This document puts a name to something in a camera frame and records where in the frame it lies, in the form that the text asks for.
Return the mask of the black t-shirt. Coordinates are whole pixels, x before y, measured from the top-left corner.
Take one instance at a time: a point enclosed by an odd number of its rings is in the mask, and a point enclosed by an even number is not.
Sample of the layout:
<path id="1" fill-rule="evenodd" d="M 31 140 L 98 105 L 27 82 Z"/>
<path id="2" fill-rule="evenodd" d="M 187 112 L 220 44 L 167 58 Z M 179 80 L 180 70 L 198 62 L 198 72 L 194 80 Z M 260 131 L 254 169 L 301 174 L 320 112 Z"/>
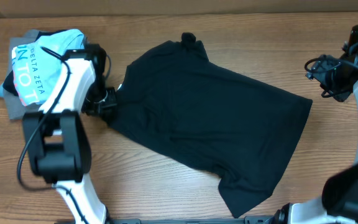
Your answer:
<path id="1" fill-rule="evenodd" d="M 220 177 L 233 217 L 268 199 L 282 178 L 312 101 L 211 63 L 184 33 L 133 61 L 110 128 L 192 169 Z"/>

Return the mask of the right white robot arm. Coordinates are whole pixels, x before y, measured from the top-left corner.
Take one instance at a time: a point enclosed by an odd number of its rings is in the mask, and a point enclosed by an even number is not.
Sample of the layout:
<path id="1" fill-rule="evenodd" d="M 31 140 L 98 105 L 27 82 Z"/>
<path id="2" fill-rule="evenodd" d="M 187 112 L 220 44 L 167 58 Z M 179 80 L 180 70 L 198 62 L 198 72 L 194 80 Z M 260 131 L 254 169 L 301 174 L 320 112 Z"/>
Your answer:
<path id="1" fill-rule="evenodd" d="M 358 25 L 352 27 L 342 55 L 322 54 L 305 63 L 306 77 L 319 83 L 323 98 L 345 102 L 354 97 L 357 109 L 357 143 L 349 167 L 331 176 L 320 196 L 289 203 L 265 218 L 264 223 L 358 223 Z"/>

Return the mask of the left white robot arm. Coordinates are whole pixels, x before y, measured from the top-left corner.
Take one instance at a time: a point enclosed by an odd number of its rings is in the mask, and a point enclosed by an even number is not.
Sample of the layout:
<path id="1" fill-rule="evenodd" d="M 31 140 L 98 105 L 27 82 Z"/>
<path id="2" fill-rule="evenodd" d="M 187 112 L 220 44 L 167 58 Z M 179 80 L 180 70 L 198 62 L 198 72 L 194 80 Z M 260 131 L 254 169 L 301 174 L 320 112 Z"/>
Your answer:
<path id="1" fill-rule="evenodd" d="M 43 50 L 62 63 L 62 72 L 48 100 L 37 112 L 22 118 L 25 146 L 17 164 L 17 180 L 23 189 L 22 163 L 29 158 L 34 175 L 44 178 L 42 190 L 56 190 L 74 216 L 74 223 L 112 223 L 90 177 L 91 148 L 80 114 L 105 118 L 116 110 L 115 89 L 106 87 L 111 64 L 98 44 L 67 50 L 63 55 Z"/>

